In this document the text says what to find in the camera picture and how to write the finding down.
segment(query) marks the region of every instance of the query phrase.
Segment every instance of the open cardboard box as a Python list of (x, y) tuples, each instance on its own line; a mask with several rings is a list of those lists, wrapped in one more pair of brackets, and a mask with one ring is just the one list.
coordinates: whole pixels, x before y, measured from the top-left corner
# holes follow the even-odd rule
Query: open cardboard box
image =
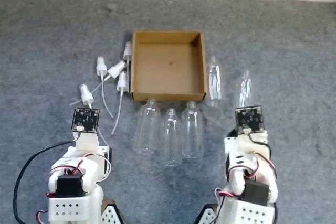
[(131, 93), (135, 101), (202, 101), (206, 95), (203, 34), (133, 33)]

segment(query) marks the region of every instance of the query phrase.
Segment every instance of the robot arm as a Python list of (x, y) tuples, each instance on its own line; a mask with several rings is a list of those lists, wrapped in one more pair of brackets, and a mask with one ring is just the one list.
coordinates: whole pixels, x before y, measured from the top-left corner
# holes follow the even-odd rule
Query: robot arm
[(97, 184), (111, 172), (111, 148), (99, 146), (97, 136), (99, 110), (76, 108), (73, 117), (73, 135), (76, 146), (51, 167), (49, 187), (49, 223), (101, 224), (112, 217), (119, 221), (116, 206), (107, 206), (102, 216), (103, 190)]
[(215, 190), (218, 205), (205, 205), (195, 224), (275, 224), (277, 174), (260, 106), (236, 109), (236, 129), (224, 145), (228, 184)]

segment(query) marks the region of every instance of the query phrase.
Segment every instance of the empty bottle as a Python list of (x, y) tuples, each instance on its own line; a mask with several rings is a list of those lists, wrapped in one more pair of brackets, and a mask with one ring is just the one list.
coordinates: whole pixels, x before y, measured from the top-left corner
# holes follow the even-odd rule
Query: empty bottle
[(243, 75), (238, 78), (235, 90), (236, 108), (255, 105), (251, 99), (251, 77), (250, 71), (245, 69)]
[(164, 165), (175, 166), (182, 162), (180, 120), (174, 109), (168, 109), (162, 121), (160, 158)]
[(141, 107), (133, 144), (134, 151), (141, 154), (153, 154), (157, 148), (160, 127), (160, 110), (155, 100), (148, 100)]
[(188, 102), (182, 113), (182, 153), (185, 158), (204, 154), (203, 118), (195, 102)]
[(212, 56), (208, 63), (208, 94), (206, 104), (210, 107), (219, 107), (223, 100), (224, 83), (222, 68), (215, 56)]

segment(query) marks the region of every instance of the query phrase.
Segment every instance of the black cable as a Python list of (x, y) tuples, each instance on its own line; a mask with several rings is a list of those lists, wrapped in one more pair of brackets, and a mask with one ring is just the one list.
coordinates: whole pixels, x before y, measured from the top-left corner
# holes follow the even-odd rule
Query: black cable
[(252, 137), (250, 136), (251, 133), (248, 133), (248, 137), (250, 138), (250, 140), (255, 143), (255, 144), (259, 144), (259, 145), (263, 145), (263, 146), (266, 146), (269, 150), (269, 159), (271, 159), (272, 157), (272, 149), (271, 149), (271, 146), (269, 146), (269, 144), (266, 144), (266, 143), (262, 143), (262, 142), (256, 142), (256, 141), (253, 141)]
[(218, 219), (219, 214), (220, 214), (220, 210), (222, 209), (222, 206), (223, 206), (223, 203), (224, 203), (224, 199), (225, 199), (225, 196), (223, 196), (223, 200), (222, 200), (221, 206), (219, 207), (218, 214), (216, 215), (215, 219), (213, 219), (209, 224), (214, 223)]
[(27, 169), (27, 167), (30, 165), (30, 163), (33, 161), (33, 159), (38, 156), (39, 154), (45, 152), (45, 151), (48, 151), (52, 148), (55, 148), (55, 147), (59, 147), (61, 145), (65, 145), (65, 144), (71, 144), (75, 141), (78, 140), (78, 138), (80, 137), (80, 132), (78, 133), (78, 136), (77, 136), (77, 139), (75, 140), (71, 140), (71, 141), (63, 141), (63, 142), (60, 142), (60, 143), (57, 143), (57, 144), (53, 144), (47, 148), (44, 148), (40, 151), (38, 151), (37, 153), (35, 153), (34, 155), (32, 155), (28, 161), (25, 163), (25, 165), (23, 166), (23, 168), (21, 169), (20, 173), (19, 173), (19, 176), (17, 177), (16, 179), (16, 183), (15, 183), (15, 187), (14, 187), (14, 195), (13, 195), (13, 212), (14, 212), (14, 217), (16, 219), (16, 221), (20, 224), (25, 224), (19, 217), (18, 213), (17, 213), (17, 192), (18, 192), (18, 189), (19, 189), (19, 184), (20, 184), (20, 181), (22, 179), (22, 176), (23, 176), (23, 173), (25, 172), (25, 170)]
[(273, 220), (273, 224), (277, 224), (277, 221), (278, 221), (278, 207), (277, 207), (277, 203), (274, 203), (273, 206), (274, 206), (274, 220)]

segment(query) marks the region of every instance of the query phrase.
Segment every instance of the circuit board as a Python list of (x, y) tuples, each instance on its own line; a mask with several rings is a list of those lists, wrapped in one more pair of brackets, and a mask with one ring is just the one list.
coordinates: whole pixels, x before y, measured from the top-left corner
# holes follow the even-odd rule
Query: circuit board
[(72, 131), (96, 133), (98, 128), (99, 109), (75, 108), (72, 119)]
[(261, 106), (236, 108), (236, 127), (238, 134), (242, 134), (243, 129), (248, 128), (251, 132), (265, 130)]

